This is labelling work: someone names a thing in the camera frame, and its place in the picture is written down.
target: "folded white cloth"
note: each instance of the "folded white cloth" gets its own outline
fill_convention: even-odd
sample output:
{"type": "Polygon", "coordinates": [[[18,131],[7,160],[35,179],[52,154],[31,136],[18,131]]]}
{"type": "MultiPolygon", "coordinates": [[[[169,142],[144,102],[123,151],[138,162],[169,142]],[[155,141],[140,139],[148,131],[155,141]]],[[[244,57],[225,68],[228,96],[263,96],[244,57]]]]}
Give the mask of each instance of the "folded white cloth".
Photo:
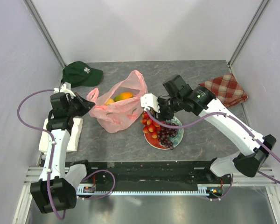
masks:
{"type": "MultiPolygon", "coordinates": [[[[78,142],[80,138],[80,134],[82,131],[82,125],[83,125],[83,119],[82,118],[73,118],[74,125],[71,129],[71,136],[69,144],[67,145],[66,152],[75,152],[78,149],[78,142]]],[[[43,129],[47,129],[48,119],[45,119],[45,122],[43,124],[43,129]]],[[[39,142],[39,151],[43,152],[44,154],[47,154],[49,146],[49,135],[45,132],[42,132],[41,140],[39,142]]]]}

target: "white wall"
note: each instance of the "white wall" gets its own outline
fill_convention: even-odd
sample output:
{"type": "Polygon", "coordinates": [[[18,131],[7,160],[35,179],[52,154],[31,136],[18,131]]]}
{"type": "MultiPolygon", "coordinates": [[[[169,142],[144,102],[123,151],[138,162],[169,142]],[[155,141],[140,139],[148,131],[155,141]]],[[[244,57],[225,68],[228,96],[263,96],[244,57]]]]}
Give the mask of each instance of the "white wall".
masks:
{"type": "MultiPolygon", "coordinates": [[[[22,0],[0,0],[0,224],[12,222],[29,165],[35,165],[41,133],[16,116],[28,94],[59,85],[61,67],[22,0]]],[[[49,93],[24,104],[35,126],[49,111],[49,93]]]]}
{"type": "Polygon", "coordinates": [[[66,63],[226,60],[261,0],[33,0],[66,63]]]}
{"type": "MultiPolygon", "coordinates": [[[[253,128],[276,137],[273,150],[280,157],[280,0],[269,3],[233,71],[249,94],[245,107],[253,128]]],[[[273,158],[268,163],[280,180],[280,165],[273,158]]]]}

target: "cap brim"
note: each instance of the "cap brim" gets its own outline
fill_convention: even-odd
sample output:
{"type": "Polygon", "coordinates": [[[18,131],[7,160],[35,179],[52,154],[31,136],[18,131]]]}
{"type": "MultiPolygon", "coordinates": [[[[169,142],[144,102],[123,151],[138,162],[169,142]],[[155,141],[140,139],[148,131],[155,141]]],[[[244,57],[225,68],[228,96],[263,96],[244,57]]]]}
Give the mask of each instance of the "cap brim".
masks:
{"type": "Polygon", "coordinates": [[[89,77],[81,82],[83,86],[97,86],[103,78],[103,71],[91,68],[91,74],[89,77]]]}

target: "mango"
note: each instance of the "mango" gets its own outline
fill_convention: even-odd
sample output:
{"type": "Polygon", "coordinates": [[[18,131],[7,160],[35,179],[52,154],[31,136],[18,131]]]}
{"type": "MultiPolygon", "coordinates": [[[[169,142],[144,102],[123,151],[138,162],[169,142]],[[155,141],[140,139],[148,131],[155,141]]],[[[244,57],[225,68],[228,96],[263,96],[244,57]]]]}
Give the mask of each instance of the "mango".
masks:
{"type": "Polygon", "coordinates": [[[114,98],[114,101],[117,102],[117,101],[120,101],[120,100],[129,99],[129,98],[132,98],[132,97],[133,97],[133,95],[130,92],[123,92],[123,93],[119,94],[118,96],[116,96],[114,98]]]}
{"type": "Polygon", "coordinates": [[[110,105],[112,103],[115,103],[115,101],[113,99],[108,99],[107,102],[105,103],[105,105],[110,105]]]}

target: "bag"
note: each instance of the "bag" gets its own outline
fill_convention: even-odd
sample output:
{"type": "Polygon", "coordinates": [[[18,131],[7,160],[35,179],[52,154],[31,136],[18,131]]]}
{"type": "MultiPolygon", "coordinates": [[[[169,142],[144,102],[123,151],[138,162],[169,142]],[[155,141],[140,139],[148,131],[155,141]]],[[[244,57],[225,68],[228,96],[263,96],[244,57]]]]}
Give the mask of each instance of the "bag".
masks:
{"type": "Polygon", "coordinates": [[[109,133],[127,129],[142,113],[140,97],[148,93],[143,75],[132,71],[126,80],[114,85],[106,94],[98,98],[98,88],[88,93],[86,99],[96,105],[89,111],[99,124],[109,133]],[[131,92],[132,98],[105,105],[108,99],[123,92],[131,92]]]}

